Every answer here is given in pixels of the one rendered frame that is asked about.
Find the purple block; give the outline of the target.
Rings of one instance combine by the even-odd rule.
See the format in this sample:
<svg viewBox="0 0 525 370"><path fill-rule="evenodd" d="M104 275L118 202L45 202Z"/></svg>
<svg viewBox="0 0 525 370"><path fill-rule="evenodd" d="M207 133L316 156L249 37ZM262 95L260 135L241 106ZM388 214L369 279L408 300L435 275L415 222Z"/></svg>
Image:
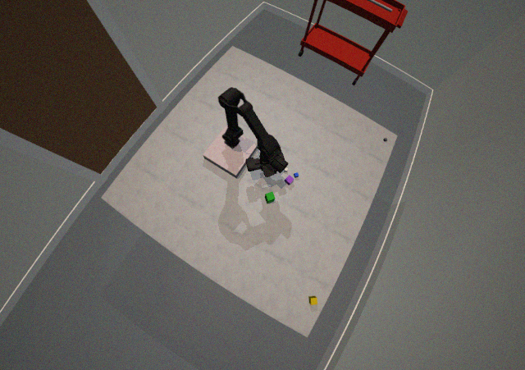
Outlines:
<svg viewBox="0 0 525 370"><path fill-rule="evenodd" d="M284 180L284 182L287 183L287 184L289 185L293 180L294 180L294 178L293 178L291 175L289 175L289 176Z"/></svg>

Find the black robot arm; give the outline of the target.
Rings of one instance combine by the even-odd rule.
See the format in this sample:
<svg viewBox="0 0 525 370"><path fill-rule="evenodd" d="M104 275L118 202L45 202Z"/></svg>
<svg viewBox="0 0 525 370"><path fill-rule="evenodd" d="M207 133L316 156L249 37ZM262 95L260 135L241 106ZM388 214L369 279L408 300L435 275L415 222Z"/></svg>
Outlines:
<svg viewBox="0 0 525 370"><path fill-rule="evenodd" d="M222 136L224 143L234 148L239 143L239 137L243 134L243 130L238 127L237 113L242 116L248 127L254 133L258 141L258 149L261 152L261 159L268 164L260 166L265 177L273 176L278 172L282 173L288 166L288 162L284 160L279 154L281 146L273 135L269 135L258 119L253 110L253 106L246 101L245 95L237 88L230 87L219 97L219 104L225 109L228 129ZM241 107L240 99L244 100Z"/></svg>

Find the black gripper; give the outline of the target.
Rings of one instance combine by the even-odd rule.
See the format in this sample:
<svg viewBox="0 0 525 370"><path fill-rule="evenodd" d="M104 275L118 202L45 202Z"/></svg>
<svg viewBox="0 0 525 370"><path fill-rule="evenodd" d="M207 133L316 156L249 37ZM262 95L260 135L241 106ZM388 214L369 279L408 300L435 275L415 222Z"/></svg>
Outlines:
<svg viewBox="0 0 525 370"><path fill-rule="evenodd" d="M261 152L260 152L260 155L261 155ZM259 157L260 157L260 155L259 155ZM284 155L283 155L283 152L281 152L281 153L279 154L279 156L281 156L281 157L285 160ZM253 159L253 158L247 158L245 161L246 161L246 165L247 165L248 171L260 170L260 169L261 169L260 166L261 166L262 164L265 165L265 164L268 164L268 163L269 163L269 162L264 162L264 161L261 159L261 157L260 157L260 159L259 159L259 158L255 158L255 159Z"/></svg>

